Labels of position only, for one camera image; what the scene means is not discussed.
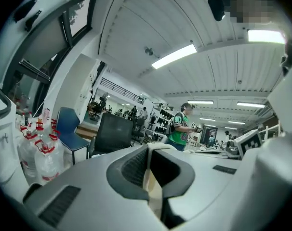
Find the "green t-shirt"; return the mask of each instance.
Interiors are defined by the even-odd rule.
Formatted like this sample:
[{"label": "green t-shirt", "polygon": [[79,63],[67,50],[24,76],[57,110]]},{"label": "green t-shirt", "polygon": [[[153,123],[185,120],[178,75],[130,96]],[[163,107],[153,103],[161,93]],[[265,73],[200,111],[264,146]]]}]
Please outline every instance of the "green t-shirt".
[{"label": "green t-shirt", "polygon": [[[173,122],[174,122],[175,128],[179,126],[188,127],[189,119],[188,117],[185,116],[184,113],[177,113],[174,117]],[[188,136],[189,136],[189,133],[179,132],[175,130],[173,133],[171,133],[171,135],[169,136],[169,139],[176,144],[186,145]]]}]

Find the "blue chair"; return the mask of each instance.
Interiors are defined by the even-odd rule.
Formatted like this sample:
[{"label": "blue chair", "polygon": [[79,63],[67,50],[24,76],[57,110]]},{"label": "blue chair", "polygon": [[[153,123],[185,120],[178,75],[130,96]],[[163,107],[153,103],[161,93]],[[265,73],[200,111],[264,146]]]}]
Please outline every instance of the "blue chair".
[{"label": "blue chair", "polygon": [[61,107],[58,113],[56,129],[60,132],[59,139],[70,151],[72,162],[75,165],[74,152],[87,147],[89,142],[75,134],[75,129],[80,124],[74,109]]}]

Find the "fluorescent light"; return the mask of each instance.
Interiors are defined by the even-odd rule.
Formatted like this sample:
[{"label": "fluorescent light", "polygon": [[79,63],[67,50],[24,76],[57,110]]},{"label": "fluorescent light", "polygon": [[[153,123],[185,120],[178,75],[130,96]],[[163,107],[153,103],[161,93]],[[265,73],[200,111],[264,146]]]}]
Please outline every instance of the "fluorescent light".
[{"label": "fluorescent light", "polygon": [[244,125],[245,123],[244,122],[238,122],[238,121],[228,121],[229,123],[235,123],[235,124],[242,124]]},{"label": "fluorescent light", "polygon": [[229,127],[225,127],[226,129],[233,129],[233,130],[237,130],[237,128],[229,128]]},{"label": "fluorescent light", "polygon": [[280,32],[269,30],[249,30],[249,42],[271,42],[285,44],[285,39]]},{"label": "fluorescent light", "polygon": [[213,101],[188,100],[188,103],[213,104]]},{"label": "fluorescent light", "polygon": [[180,58],[183,58],[185,56],[191,55],[191,54],[196,53],[196,52],[197,51],[196,51],[194,45],[190,44],[190,45],[188,45],[180,50],[177,50],[177,51],[161,58],[160,60],[153,63],[152,66],[155,69],[158,69],[162,66],[165,66],[166,64],[169,64],[169,63],[174,62]]},{"label": "fluorescent light", "polygon": [[260,103],[243,103],[243,102],[238,102],[237,105],[238,106],[247,106],[247,107],[256,107],[256,108],[264,108],[265,107],[264,104],[260,104]]},{"label": "fluorescent light", "polygon": [[205,121],[215,121],[213,119],[206,119],[206,118],[200,118],[200,120],[205,120]]}]

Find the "black chair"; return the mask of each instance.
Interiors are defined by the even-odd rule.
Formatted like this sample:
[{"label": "black chair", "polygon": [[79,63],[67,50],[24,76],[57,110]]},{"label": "black chair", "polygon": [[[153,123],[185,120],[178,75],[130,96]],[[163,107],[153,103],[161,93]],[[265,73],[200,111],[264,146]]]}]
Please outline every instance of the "black chair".
[{"label": "black chair", "polygon": [[122,117],[104,113],[94,143],[88,147],[89,158],[130,147],[133,123]]},{"label": "black chair", "polygon": [[132,136],[133,136],[133,144],[131,146],[134,146],[134,143],[140,138],[144,137],[144,123],[145,119],[138,118],[135,122],[134,129],[132,130]]}]

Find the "backpack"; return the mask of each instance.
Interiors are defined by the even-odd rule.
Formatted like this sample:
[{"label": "backpack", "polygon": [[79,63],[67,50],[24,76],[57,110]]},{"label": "backpack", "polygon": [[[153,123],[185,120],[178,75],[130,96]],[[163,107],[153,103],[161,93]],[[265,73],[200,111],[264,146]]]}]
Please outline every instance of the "backpack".
[{"label": "backpack", "polygon": [[[178,113],[175,115],[175,117],[176,117],[176,116],[180,116],[180,117],[181,117],[181,123],[182,123],[182,122],[183,122],[183,114],[182,114],[181,112],[178,112]],[[169,120],[168,124],[167,124],[167,128],[166,128],[166,131],[165,131],[165,135],[166,135],[167,137],[169,137],[172,133],[175,132],[175,126],[174,126],[174,119],[175,119],[175,117],[172,117],[172,118]]]}]

